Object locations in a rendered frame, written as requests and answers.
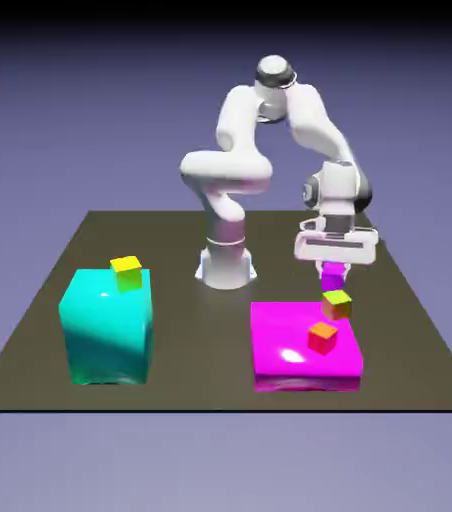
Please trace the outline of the small magenta cube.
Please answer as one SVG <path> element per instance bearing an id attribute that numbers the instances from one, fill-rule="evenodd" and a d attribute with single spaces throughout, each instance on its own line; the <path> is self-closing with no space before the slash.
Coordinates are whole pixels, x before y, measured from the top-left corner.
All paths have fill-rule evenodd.
<path id="1" fill-rule="evenodd" d="M 338 262 L 324 262 L 321 273 L 321 289 L 323 292 L 340 290 L 345 284 L 345 265 Z"/>

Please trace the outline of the large magenta box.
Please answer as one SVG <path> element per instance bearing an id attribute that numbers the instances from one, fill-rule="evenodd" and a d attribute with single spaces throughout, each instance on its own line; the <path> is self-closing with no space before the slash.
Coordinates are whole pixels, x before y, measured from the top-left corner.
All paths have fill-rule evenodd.
<path id="1" fill-rule="evenodd" d="M 317 322 L 338 329 L 327 355 L 308 348 L 308 329 Z M 319 302 L 253 302 L 250 327 L 256 391 L 359 389 L 363 357 L 350 321 L 330 320 Z"/>

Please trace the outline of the small yellow cube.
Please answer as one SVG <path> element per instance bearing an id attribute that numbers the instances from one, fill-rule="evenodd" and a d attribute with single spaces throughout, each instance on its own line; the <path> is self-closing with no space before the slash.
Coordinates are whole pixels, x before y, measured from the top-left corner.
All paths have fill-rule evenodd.
<path id="1" fill-rule="evenodd" d="M 120 293 L 134 291 L 142 287 L 142 265 L 136 256 L 111 259 L 110 268 Z"/>

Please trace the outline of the large cyan box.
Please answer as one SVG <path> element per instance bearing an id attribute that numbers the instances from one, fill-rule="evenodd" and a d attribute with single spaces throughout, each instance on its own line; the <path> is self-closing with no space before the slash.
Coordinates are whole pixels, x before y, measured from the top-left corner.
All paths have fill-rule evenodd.
<path id="1" fill-rule="evenodd" d="M 151 275 L 121 292 L 112 269 L 75 272 L 58 310 L 71 380 L 77 385 L 147 382 L 154 346 Z"/>

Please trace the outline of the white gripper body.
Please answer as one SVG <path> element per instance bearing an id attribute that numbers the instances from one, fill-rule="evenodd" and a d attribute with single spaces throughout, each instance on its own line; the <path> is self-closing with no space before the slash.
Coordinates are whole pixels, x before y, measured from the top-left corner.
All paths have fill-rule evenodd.
<path id="1" fill-rule="evenodd" d="M 299 260 L 370 265 L 376 259 L 379 234 L 372 228 L 347 233 L 302 230 L 297 234 L 294 256 Z"/>

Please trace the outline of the small orange red cube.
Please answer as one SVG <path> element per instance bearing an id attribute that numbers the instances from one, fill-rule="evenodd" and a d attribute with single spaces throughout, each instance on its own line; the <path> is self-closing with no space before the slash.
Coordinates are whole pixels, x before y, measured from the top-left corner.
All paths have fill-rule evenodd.
<path id="1" fill-rule="evenodd" d="M 325 322 L 317 322 L 308 329 L 308 348 L 321 355 L 331 352 L 337 341 L 338 329 Z"/>

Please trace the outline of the small olive green cube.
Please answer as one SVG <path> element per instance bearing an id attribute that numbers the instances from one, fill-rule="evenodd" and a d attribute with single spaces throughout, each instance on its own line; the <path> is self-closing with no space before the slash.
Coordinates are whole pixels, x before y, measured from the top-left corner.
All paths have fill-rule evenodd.
<path id="1" fill-rule="evenodd" d="M 352 298 L 342 289 L 322 294 L 322 313 L 330 320 L 348 319 L 351 315 Z"/>

